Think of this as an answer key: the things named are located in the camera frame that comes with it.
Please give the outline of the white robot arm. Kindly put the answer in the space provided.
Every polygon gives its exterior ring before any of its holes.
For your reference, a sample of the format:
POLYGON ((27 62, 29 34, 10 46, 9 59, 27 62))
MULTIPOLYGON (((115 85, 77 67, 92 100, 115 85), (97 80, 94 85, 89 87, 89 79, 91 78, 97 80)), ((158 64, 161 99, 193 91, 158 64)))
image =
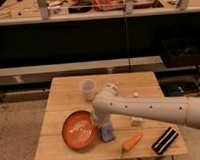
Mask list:
POLYGON ((118 97, 117 86, 107 83, 92 100, 92 120, 101 125, 111 114, 174 123, 200 129, 200 98, 127 98, 118 97))

